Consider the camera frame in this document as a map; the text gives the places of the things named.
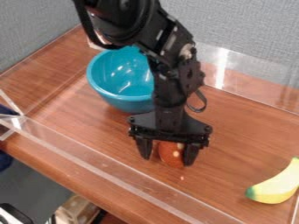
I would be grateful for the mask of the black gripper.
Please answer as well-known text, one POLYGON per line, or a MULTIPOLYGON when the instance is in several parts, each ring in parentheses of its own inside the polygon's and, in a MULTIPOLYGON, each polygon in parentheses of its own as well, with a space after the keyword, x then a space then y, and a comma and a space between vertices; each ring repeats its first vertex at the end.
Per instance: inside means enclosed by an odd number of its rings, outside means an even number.
POLYGON ((126 118, 128 135, 134 139, 143 159, 148 160, 153 149, 153 140, 185 143, 183 165, 191 166, 203 147, 209 145, 211 126, 192 118, 184 105, 165 107, 157 103, 153 111, 126 118))

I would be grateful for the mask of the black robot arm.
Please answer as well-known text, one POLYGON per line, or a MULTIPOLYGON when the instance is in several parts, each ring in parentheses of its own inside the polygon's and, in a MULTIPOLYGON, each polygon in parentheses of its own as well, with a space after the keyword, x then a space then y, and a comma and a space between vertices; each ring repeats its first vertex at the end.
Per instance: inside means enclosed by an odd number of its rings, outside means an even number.
POLYGON ((70 0, 92 43, 108 50, 136 46, 147 57, 153 75, 153 111, 130 116, 128 135, 143 158, 152 154, 153 141, 184 145, 181 162, 191 166, 209 146, 212 127, 193 119, 200 113, 188 98, 200 91, 205 74, 197 60, 192 34, 160 4, 160 0, 70 0))

